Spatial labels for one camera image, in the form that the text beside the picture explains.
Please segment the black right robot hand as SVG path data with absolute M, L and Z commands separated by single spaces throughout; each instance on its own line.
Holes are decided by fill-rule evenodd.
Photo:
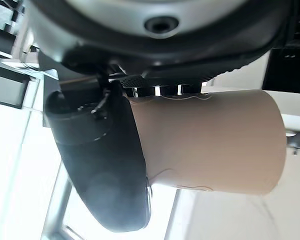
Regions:
M 268 52 L 289 0 L 30 0 L 41 68 L 59 90 L 44 113 L 76 192 L 112 232 L 146 227 L 151 185 L 263 195 L 286 130 L 261 89 L 201 84 Z

